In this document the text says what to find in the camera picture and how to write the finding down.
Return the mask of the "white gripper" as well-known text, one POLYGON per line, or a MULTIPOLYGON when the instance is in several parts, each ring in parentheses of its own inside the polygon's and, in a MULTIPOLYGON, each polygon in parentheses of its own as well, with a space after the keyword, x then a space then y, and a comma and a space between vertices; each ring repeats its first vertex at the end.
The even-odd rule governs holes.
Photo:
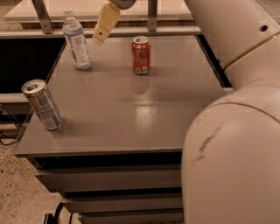
POLYGON ((94 27, 93 41, 102 45, 120 19, 120 10, 131 8, 137 0, 109 0, 100 10, 97 24, 94 27))

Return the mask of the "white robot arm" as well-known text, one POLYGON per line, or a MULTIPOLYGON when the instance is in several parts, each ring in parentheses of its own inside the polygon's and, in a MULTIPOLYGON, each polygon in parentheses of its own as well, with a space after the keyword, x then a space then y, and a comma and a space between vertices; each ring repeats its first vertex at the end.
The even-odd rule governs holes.
POLYGON ((280 224, 280 26, 256 0, 184 0, 233 92, 187 131, 185 224, 280 224))

